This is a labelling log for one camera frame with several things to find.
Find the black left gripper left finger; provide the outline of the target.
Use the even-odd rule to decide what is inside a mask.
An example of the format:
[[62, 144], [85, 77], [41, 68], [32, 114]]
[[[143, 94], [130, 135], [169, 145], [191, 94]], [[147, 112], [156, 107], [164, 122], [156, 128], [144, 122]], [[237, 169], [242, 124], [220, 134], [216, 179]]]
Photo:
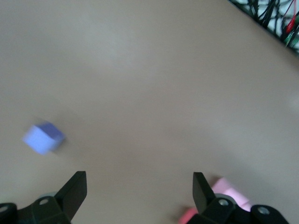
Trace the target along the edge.
[[70, 224], [87, 196], [85, 171], [77, 171], [54, 195], [44, 196], [18, 209], [14, 203], [0, 204], [2, 224]]

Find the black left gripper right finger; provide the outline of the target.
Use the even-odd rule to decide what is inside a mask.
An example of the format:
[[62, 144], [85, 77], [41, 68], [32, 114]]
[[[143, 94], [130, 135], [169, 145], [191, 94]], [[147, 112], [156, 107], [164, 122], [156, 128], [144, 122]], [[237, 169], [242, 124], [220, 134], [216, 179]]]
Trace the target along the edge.
[[188, 224], [288, 224], [271, 206], [258, 204], [246, 211], [227, 195], [216, 196], [202, 172], [193, 173], [192, 196], [197, 213], [187, 220]]

